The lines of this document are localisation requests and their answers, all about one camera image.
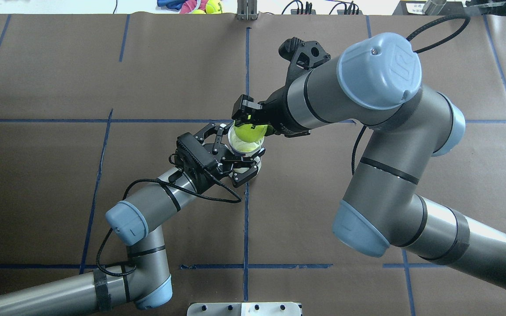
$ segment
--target gray robot arm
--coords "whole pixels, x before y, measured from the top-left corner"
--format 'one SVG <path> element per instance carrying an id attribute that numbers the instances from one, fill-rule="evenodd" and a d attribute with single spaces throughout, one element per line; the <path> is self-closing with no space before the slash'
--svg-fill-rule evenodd
<path id="1" fill-rule="evenodd" d="M 330 56 L 317 42 L 292 38 L 279 48 L 289 60 L 285 86 L 252 106 L 241 96 L 236 125 L 269 124 L 268 134 L 308 135 L 356 119 L 372 137 L 345 192 L 334 234 L 369 256 L 391 245 L 506 289 L 506 234 L 415 194 L 431 156 L 462 138 L 462 112 L 421 82 L 409 42 L 384 33 Z"/>

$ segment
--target metal bracket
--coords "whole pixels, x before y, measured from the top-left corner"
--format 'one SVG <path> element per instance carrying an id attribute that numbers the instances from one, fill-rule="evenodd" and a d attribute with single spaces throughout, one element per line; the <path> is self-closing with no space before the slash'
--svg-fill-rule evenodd
<path id="1" fill-rule="evenodd" d="M 257 20 L 257 0 L 237 0 L 238 20 Z"/>
<path id="2" fill-rule="evenodd" d="M 194 303 L 187 316 L 301 316 L 302 304 L 295 302 Z"/>

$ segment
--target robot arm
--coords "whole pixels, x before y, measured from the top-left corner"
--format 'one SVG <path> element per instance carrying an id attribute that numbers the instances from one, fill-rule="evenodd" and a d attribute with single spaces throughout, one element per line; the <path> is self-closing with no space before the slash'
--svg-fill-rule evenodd
<path id="1" fill-rule="evenodd" d="M 462 138 L 462 112 L 421 83 L 420 61 L 402 36 L 384 33 L 330 59 L 317 42 L 292 38 L 285 86 L 254 104 L 241 96 L 235 125 L 305 136 L 356 119 L 373 130 L 333 223 L 334 234 L 369 256 L 392 244 L 506 289 L 506 234 L 415 194 L 428 160 Z"/>
<path id="2" fill-rule="evenodd" d="M 135 181 L 133 184 L 151 183 L 107 212 L 112 231 L 128 246 L 129 262 L 107 267 L 105 273 L 95 269 L 0 295 L 0 316 L 87 315 L 127 302 L 134 302 L 138 309 L 156 308 L 168 302 L 173 291 L 161 224 L 196 197 L 240 202 L 240 198 L 225 200 L 202 193 L 214 184 L 227 188 L 220 182 L 225 176 L 230 176 L 233 186 L 239 187 L 259 171 L 264 148 L 247 155 L 231 150 L 221 142 L 230 127 L 208 124 L 196 134 L 179 136 L 172 155 L 175 167 L 156 180 Z M 215 141 L 205 144 L 211 135 L 216 135 Z"/>

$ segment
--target white label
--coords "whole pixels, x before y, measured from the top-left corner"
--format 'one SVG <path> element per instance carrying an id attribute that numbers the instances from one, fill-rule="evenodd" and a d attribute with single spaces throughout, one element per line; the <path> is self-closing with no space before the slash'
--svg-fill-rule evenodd
<path id="1" fill-rule="evenodd" d="M 407 12 L 411 14 L 424 14 L 423 6 L 424 4 L 405 4 L 407 6 Z"/>

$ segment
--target tennis ball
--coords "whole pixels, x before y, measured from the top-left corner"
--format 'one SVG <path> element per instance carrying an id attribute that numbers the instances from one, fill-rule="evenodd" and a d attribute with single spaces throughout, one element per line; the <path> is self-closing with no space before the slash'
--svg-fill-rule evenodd
<path id="1" fill-rule="evenodd" d="M 205 10 L 207 14 L 220 14 L 224 12 L 220 0 L 208 0 Z"/>
<path id="2" fill-rule="evenodd" d="M 263 137 L 265 137 L 265 133 L 267 132 L 266 125 L 259 125 L 253 127 L 252 124 L 243 124 L 242 126 L 233 128 L 235 130 L 235 135 L 239 137 L 244 142 L 254 143 L 260 141 Z"/>

